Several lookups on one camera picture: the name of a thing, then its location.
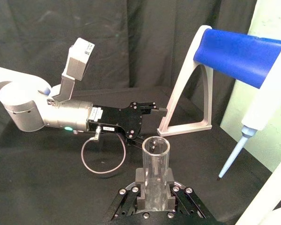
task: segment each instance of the white triangular bracket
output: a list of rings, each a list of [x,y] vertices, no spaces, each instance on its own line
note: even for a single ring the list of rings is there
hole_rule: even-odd
[[[203,34],[207,29],[211,29],[211,27],[204,25],[199,28],[187,52],[186,58],[184,60],[183,66],[181,68],[177,82],[175,84],[174,90],[172,92],[172,95],[170,97],[167,106],[167,110],[168,110],[167,115],[163,117],[161,124],[157,129],[157,132],[161,137],[185,134],[185,133],[202,131],[202,130],[209,130],[212,127],[211,108],[212,108],[213,69],[193,60],[195,53],[200,46]],[[203,77],[203,85],[204,85],[204,118],[201,122],[169,127],[169,122],[175,111],[181,93],[187,81],[191,77],[193,71],[199,65],[202,66],[202,77]]]

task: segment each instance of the green led light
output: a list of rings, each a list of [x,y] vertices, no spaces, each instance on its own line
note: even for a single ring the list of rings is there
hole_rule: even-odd
[[[72,131],[73,128],[71,128],[71,127],[65,127],[65,130],[70,130],[70,131]]]

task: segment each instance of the light green wall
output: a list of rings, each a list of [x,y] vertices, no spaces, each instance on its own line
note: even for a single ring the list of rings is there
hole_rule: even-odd
[[[281,40],[281,0],[258,0],[249,30],[250,35]],[[257,89],[236,81],[221,128],[236,141],[241,137],[241,120]],[[269,170],[281,161],[281,107],[266,128],[258,131],[245,148]]]

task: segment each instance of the metal bolt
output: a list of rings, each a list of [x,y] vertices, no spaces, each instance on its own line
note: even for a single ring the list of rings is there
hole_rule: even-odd
[[[173,191],[177,192],[177,191],[179,191],[179,190],[180,190],[180,188],[179,188],[178,186],[174,186],[174,187],[173,187]]]
[[[192,193],[192,188],[187,187],[187,188],[185,189],[185,191],[190,194],[190,193]]]
[[[172,212],[168,212],[168,218],[170,218],[170,219],[173,219],[174,218],[174,213],[172,213]]]
[[[119,191],[120,195],[123,195],[126,193],[126,189],[122,188],[120,191]]]
[[[133,192],[138,192],[138,191],[139,191],[139,188],[138,188],[138,187],[133,187],[133,188],[132,188],[132,191],[133,191]]]
[[[144,217],[145,219],[148,219],[148,218],[150,217],[150,214],[147,213],[147,212],[145,212],[145,213],[142,215],[142,217]]]

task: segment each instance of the white stand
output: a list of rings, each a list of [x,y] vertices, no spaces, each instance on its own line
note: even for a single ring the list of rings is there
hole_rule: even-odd
[[[281,162],[236,225],[281,225]]]
[[[167,106],[168,113],[166,117],[163,117],[161,124],[157,129],[157,132],[161,137],[190,133],[190,132],[201,131],[201,130],[209,130],[212,127],[211,107],[212,107],[213,69],[193,60],[195,53],[201,43],[203,34],[207,29],[211,29],[211,27],[204,25],[199,28],[187,52],[183,66],[179,73],[179,77],[177,79],[177,82],[175,84],[174,90],[172,92],[172,95],[170,97]],[[189,80],[190,76],[192,75],[193,71],[199,65],[202,65],[202,75],[203,75],[203,85],[204,85],[204,118],[201,122],[169,127],[169,122],[172,118],[172,115],[174,113],[178,100],[181,96],[181,93],[187,81]]]

